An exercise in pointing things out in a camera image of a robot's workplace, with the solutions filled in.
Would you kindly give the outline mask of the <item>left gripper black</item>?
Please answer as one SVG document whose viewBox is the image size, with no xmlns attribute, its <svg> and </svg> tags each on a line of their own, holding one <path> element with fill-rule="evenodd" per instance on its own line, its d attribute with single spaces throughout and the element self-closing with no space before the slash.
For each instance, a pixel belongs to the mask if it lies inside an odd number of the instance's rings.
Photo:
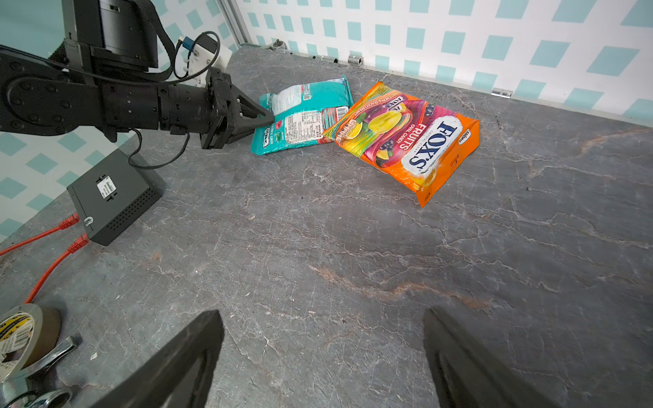
<svg viewBox="0 0 653 408">
<path fill-rule="evenodd" d="M 205 150 L 222 149 L 274 122 L 274 114 L 230 83 L 218 68 L 207 73 L 207 86 L 162 85 L 159 129 L 170 134 L 199 134 Z"/>
</svg>

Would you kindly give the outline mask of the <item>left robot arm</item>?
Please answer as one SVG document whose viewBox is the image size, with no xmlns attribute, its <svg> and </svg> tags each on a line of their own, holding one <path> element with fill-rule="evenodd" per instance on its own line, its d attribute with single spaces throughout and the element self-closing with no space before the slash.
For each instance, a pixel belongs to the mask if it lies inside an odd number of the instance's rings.
<svg viewBox="0 0 653 408">
<path fill-rule="evenodd" d="M 65 1 L 65 37 L 44 59 L 1 49 L 1 129 L 59 136 L 95 127 L 110 141 L 132 129 L 198 134 L 219 149 L 274 121 L 213 64 L 204 87 L 158 68 L 176 49 L 149 1 Z"/>
</svg>

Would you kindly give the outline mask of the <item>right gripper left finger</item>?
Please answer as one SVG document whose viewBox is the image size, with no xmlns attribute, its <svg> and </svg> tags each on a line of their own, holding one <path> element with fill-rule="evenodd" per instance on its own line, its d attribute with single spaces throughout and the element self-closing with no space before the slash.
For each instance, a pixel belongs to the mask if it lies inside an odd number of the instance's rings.
<svg viewBox="0 0 653 408">
<path fill-rule="evenodd" d="M 95 407 L 204 407 L 224 341 L 219 311 L 199 314 Z"/>
</svg>

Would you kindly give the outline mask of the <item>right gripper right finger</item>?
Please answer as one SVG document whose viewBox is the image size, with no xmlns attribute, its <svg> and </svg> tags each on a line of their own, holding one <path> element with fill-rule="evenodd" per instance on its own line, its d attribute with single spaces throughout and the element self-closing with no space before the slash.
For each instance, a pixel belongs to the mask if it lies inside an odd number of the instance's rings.
<svg viewBox="0 0 653 408">
<path fill-rule="evenodd" d="M 423 347 L 441 407 L 556 407 L 444 309 L 423 316 Z"/>
</svg>

